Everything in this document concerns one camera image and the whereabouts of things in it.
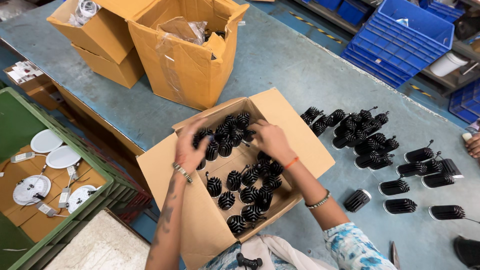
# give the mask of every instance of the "person's hand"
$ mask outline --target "person's hand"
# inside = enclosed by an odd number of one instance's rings
[[[200,162],[202,162],[207,146],[210,143],[210,136],[206,136],[198,144],[198,149],[193,147],[193,135],[206,121],[206,118],[198,119],[185,126],[179,134],[175,151],[175,162],[185,169],[188,174],[193,173]]]
[[[297,157],[288,145],[283,130],[265,120],[258,120],[251,124],[249,129],[256,132],[252,137],[258,141],[258,147],[267,155],[278,161],[282,166],[289,164]]]
[[[468,150],[468,154],[474,158],[480,157],[480,134],[475,134],[467,141],[465,147]]]

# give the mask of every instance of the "bracelet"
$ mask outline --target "bracelet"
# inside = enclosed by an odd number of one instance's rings
[[[308,209],[313,209],[313,208],[316,208],[316,207],[319,207],[320,205],[324,204],[328,198],[330,198],[332,194],[330,193],[330,190],[327,189],[327,196],[325,196],[325,198],[323,200],[321,200],[319,203],[316,203],[314,205],[307,205],[307,203],[305,203],[305,206],[308,208]]]
[[[284,169],[288,169],[290,166],[292,166],[295,162],[299,161],[299,157],[294,158],[289,164],[287,164]]]
[[[176,169],[179,173],[181,173],[185,178],[187,178],[187,182],[192,183],[193,179],[188,175],[184,168],[182,168],[178,163],[173,162],[172,166]]]

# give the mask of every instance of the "metal bracelet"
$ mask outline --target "metal bracelet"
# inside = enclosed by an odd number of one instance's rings
[[[305,206],[308,208],[308,209],[313,209],[313,208],[316,208],[316,207],[319,207],[320,205],[324,204],[328,198],[330,198],[332,194],[330,193],[330,190],[327,189],[327,196],[325,196],[325,198],[323,200],[321,200],[319,203],[316,203],[314,205],[307,205],[307,203],[305,203]]]
[[[187,171],[185,171],[184,168],[182,168],[178,163],[173,162],[172,166],[174,169],[176,169],[179,173],[181,173],[185,178],[187,178],[187,182],[192,183],[193,179],[188,175]]]

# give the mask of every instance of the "woman's right hand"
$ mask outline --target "woman's right hand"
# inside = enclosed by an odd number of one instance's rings
[[[278,161],[280,165],[286,166],[297,157],[279,126],[260,119],[248,128],[256,132],[252,137],[258,141],[260,150]]]
[[[474,158],[480,157],[480,134],[475,134],[470,140],[468,140],[465,147],[467,148],[469,155]]]

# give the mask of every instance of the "blue work table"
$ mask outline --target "blue work table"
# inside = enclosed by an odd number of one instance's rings
[[[0,37],[145,151],[171,134],[173,124],[198,113],[154,95],[146,76],[127,89],[93,73],[70,41],[45,20],[60,3],[56,0],[0,23]],[[384,255],[388,254],[389,241],[395,241],[402,269],[466,269],[456,258],[452,242],[458,235],[480,240],[479,225],[468,220],[435,221],[427,211],[430,205],[455,204],[465,209],[467,217],[480,220],[479,165],[464,148],[464,131],[259,9],[251,6],[244,20],[246,25],[239,27],[234,69],[218,103],[275,86],[298,113],[310,106],[326,113],[335,109],[358,112],[373,106],[379,106],[374,114],[390,111],[390,121],[381,132],[387,137],[396,135],[400,143],[393,152],[393,167],[375,172],[357,169],[351,149],[332,148],[329,129],[320,140],[336,164],[319,181],[340,203],[357,188],[370,192],[371,202],[348,216]],[[396,180],[395,166],[405,163],[403,154],[427,146],[430,139],[435,140],[432,149],[453,159],[465,178],[435,189],[425,188],[418,177],[407,178],[411,190],[389,198],[410,198],[418,204],[417,211],[386,213],[382,205],[386,197],[378,192],[379,182]],[[262,233],[278,235],[307,255],[335,265],[324,247],[321,229],[303,203]]]

